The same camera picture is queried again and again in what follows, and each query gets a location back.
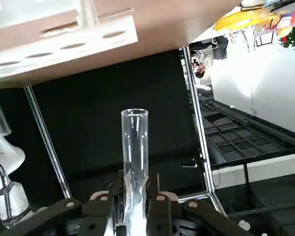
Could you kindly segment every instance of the black backdrop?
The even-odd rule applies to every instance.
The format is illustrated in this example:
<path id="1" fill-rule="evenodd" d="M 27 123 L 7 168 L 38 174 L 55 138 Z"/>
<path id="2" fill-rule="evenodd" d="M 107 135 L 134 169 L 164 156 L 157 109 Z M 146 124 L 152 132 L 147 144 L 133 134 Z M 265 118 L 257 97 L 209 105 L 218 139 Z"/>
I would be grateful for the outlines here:
<path id="1" fill-rule="evenodd" d="M 104 190 L 122 168 L 120 112 L 149 111 L 150 170 L 162 190 L 201 189 L 195 169 L 181 164 L 199 154 L 179 52 L 169 51 L 83 72 L 33 87 L 74 198 L 85 201 Z M 34 206 L 47 206 L 62 193 L 22 89 L 0 90 L 12 134 L 26 153 L 11 175 Z"/>

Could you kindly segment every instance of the screw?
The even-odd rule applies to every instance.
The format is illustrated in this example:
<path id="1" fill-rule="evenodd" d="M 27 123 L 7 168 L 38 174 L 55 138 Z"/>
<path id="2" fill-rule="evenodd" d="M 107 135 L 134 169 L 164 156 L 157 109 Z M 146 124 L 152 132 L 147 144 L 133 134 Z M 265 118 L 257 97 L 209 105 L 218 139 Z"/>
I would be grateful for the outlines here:
<path id="1" fill-rule="evenodd" d="M 107 201 L 108 200 L 108 197 L 107 196 L 103 196 L 103 197 L 100 198 L 100 200 L 101 201 Z"/>
<path id="2" fill-rule="evenodd" d="M 198 204 L 196 202 L 189 202 L 188 204 L 190 207 L 192 208 L 197 208 L 198 207 Z"/>
<path id="3" fill-rule="evenodd" d="M 158 196 L 156 197 L 156 199 L 157 199 L 158 201 L 163 201 L 163 200 L 165 200 L 165 197 L 162 196 L 162 195 L 158 195 Z"/>
<path id="4" fill-rule="evenodd" d="M 74 202 L 68 202 L 67 205 L 65 205 L 66 207 L 73 207 L 74 206 Z"/>

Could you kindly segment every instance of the clear glass tube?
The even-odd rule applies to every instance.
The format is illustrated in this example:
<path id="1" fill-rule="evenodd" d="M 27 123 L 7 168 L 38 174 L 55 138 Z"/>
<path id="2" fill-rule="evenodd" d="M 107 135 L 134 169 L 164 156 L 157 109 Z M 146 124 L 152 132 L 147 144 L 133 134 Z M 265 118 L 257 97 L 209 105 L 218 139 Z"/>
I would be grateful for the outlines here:
<path id="1" fill-rule="evenodd" d="M 127 203 L 125 222 L 128 236 L 146 235 L 146 190 L 148 180 L 148 111 L 121 112 L 123 171 Z"/>

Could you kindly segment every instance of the white wall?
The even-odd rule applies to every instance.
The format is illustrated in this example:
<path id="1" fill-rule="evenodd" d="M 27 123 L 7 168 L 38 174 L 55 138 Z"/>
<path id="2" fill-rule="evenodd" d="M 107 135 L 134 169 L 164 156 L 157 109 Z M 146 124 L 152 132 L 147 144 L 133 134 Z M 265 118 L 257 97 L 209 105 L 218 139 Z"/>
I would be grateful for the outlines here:
<path id="1" fill-rule="evenodd" d="M 249 163 L 247 167 L 250 182 L 295 174 L 295 154 Z M 217 188 L 244 184 L 243 166 L 214 170 L 213 181 L 215 185 L 218 185 Z"/>
<path id="2" fill-rule="evenodd" d="M 210 72 L 215 99 L 295 132 L 295 51 L 279 44 L 228 51 Z"/>

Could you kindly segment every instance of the yellow object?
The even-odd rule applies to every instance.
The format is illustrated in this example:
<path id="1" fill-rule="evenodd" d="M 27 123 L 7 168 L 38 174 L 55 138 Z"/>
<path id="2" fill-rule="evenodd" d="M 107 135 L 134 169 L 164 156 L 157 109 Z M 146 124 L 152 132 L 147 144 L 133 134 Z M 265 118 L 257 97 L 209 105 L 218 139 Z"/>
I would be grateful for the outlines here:
<path id="1" fill-rule="evenodd" d="M 288 27 L 285 27 L 285 28 L 278 29 L 277 30 L 277 36 L 279 38 L 283 38 L 286 35 L 288 35 L 290 32 L 292 32 L 292 29 L 293 29 L 292 26 L 288 26 Z"/>
<path id="2" fill-rule="evenodd" d="M 241 30 L 262 23 L 263 21 L 274 19 L 275 17 L 276 14 L 272 14 L 264 9 L 240 11 L 220 19 L 216 22 L 214 29 L 216 31 L 225 29 Z"/>

